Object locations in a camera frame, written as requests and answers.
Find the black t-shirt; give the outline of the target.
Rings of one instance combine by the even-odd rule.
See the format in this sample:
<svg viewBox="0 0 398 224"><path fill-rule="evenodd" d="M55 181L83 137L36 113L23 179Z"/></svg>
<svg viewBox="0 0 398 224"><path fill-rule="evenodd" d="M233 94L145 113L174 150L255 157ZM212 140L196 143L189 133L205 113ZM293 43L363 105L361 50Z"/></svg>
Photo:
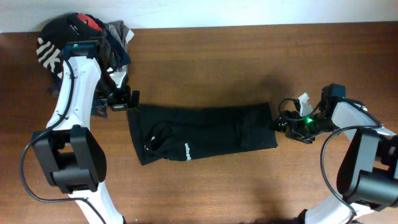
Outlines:
<svg viewBox="0 0 398 224"><path fill-rule="evenodd" d="M199 109L141 104L127 112L127 120L142 165L278 146L268 103Z"/></svg>

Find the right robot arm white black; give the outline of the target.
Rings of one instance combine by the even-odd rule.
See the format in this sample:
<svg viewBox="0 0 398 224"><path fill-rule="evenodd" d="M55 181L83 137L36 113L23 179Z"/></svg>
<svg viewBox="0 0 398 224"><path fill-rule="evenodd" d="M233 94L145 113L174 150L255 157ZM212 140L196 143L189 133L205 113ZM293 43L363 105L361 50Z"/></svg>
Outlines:
<svg viewBox="0 0 398 224"><path fill-rule="evenodd" d="M292 99L295 110L279 110L272 128L289 139L311 144L328 137L320 151L320 169L331 194L303 210L291 223L356 223L363 215L397 207L397 134L384 127L358 100L346 97L343 85L322 88L316 106L307 93ZM350 141L332 187L325 170L328 143L344 134Z"/></svg>

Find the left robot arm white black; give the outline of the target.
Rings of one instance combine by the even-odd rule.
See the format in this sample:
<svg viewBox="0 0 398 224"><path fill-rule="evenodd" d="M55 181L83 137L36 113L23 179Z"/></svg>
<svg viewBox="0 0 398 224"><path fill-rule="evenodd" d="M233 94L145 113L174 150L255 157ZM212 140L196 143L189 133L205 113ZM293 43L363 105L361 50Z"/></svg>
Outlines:
<svg viewBox="0 0 398 224"><path fill-rule="evenodd" d="M38 40L39 62L60 76L57 104L46 129L32 142L47 182L75 201L89 223L125 223L108 193L106 156L90 131L97 108L130 107L122 67L130 60L119 42L91 39L56 46Z"/></svg>

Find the navy red trimmed folded shirt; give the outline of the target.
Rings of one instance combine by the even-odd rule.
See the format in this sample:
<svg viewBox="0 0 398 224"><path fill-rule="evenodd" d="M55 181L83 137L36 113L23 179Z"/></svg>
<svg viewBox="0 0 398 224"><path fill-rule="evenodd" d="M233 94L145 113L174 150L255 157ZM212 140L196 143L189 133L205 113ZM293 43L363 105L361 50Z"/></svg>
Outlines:
<svg viewBox="0 0 398 224"><path fill-rule="evenodd" d="M93 31L95 36L105 35L114 54L114 62L111 63L115 71L127 71L127 65L131 63L131 59L127 54L127 46L134 37L133 31L125 25L123 20L104 23L101 20L88 15L77 14L77 18L81 20L88 30Z"/></svg>

